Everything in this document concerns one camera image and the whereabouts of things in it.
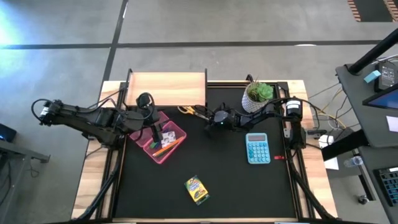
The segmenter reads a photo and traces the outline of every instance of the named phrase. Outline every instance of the pen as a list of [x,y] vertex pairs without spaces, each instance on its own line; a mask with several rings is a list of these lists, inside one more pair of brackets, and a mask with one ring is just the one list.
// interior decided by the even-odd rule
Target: pen
[[182,137],[178,138],[177,140],[175,140],[174,142],[170,143],[168,146],[164,147],[163,149],[153,153],[152,156],[154,157],[158,157],[161,154],[165,153],[166,151],[168,151],[169,149],[172,149],[174,145],[176,145],[177,143],[179,143],[182,140]]

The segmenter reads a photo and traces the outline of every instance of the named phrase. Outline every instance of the concrete floor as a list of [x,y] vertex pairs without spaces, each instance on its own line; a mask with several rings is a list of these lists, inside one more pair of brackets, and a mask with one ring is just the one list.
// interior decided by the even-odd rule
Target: concrete floor
[[[0,44],[110,44],[122,0],[0,0]],[[130,0],[119,43],[190,41],[377,40],[395,23],[355,22],[346,0]],[[191,72],[211,80],[305,81],[308,95],[337,83],[335,67],[357,60],[371,45],[117,49],[110,80],[134,71]],[[24,178],[13,223],[70,218],[87,141],[70,128],[39,126],[30,113],[38,98],[88,106],[98,99],[109,49],[0,50],[0,123],[19,132],[16,143],[51,154]],[[398,47],[387,55],[398,54]],[[311,99],[322,107],[336,89]],[[328,108],[335,113],[341,94]],[[347,102],[341,111],[349,108]],[[343,117],[356,124],[350,112]],[[330,180],[339,217],[388,223],[379,202],[358,205],[357,177]]]

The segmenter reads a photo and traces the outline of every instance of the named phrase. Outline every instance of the white plant pot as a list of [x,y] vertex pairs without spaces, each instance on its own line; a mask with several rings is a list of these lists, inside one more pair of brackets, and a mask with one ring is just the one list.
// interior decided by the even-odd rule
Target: white plant pot
[[252,113],[257,111],[258,109],[262,108],[265,104],[268,103],[268,100],[264,101],[264,102],[255,102],[252,101],[250,99],[250,97],[248,96],[248,88],[251,84],[249,84],[246,89],[244,90],[244,94],[242,97],[242,107],[243,109],[248,112],[248,113]]

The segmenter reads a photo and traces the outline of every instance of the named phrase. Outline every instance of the small card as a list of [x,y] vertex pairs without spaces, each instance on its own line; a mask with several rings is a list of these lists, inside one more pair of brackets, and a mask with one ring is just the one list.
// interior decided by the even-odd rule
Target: small card
[[161,141],[162,148],[168,146],[170,143],[175,141],[175,132],[174,131],[162,133],[162,136],[163,136],[163,140]]
[[388,129],[393,132],[398,132],[398,118],[392,116],[386,116]]

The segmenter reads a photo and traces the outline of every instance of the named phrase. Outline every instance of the potted plant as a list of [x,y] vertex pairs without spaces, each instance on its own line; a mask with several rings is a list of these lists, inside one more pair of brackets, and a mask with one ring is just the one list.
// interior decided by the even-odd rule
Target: potted plant
[[274,96],[274,87],[258,81],[251,82],[242,97],[243,109],[252,113],[262,108]]

